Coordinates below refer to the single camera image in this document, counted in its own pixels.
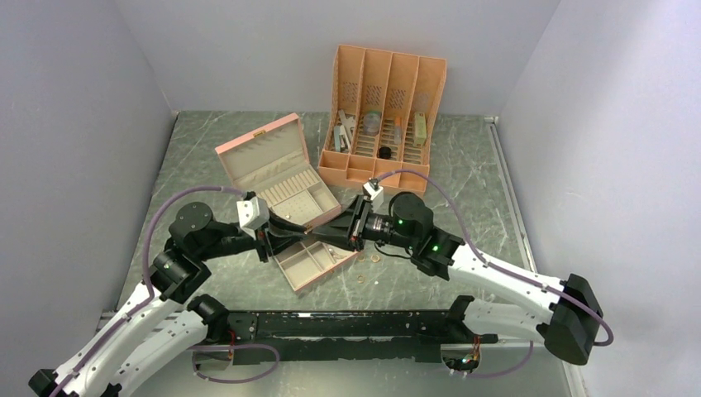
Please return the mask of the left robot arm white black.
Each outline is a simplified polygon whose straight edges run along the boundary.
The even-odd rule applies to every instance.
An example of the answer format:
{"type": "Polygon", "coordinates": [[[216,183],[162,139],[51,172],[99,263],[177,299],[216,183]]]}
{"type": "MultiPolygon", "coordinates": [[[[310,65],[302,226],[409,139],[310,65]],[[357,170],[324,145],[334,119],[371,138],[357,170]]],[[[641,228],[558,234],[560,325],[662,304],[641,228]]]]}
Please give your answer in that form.
{"type": "Polygon", "coordinates": [[[257,197],[238,202],[238,222],[215,219],[201,202],[187,203],[143,280],[95,336],[56,369],[28,381],[38,396],[131,396],[190,347],[229,334],[227,308],[196,291],[211,276],[205,262],[245,251],[267,261],[306,235],[306,227],[272,214],[257,197]]]}

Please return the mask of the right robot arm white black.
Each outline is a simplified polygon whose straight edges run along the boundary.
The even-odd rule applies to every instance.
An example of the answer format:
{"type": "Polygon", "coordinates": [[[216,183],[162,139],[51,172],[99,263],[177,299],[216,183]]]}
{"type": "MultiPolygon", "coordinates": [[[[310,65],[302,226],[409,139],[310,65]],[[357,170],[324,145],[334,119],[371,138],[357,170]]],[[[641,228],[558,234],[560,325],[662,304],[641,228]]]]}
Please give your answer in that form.
{"type": "Polygon", "coordinates": [[[603,326],[603,310],[584,277],[571,274],[561,280],[509,264],[433,220],[434,212],[416,194],[392,198],[387,215],[376,213],[371,201],[359,195],[311,234],[346,251],[363,251],[368,242],[402,248],[425,275],[472,284],[506,299],[505,304],[474,299],[451,315],[446,332],[455,342],[467,342],[475,334],[517,337],[543,344],[570,364],[588,363],[603,326]]]}

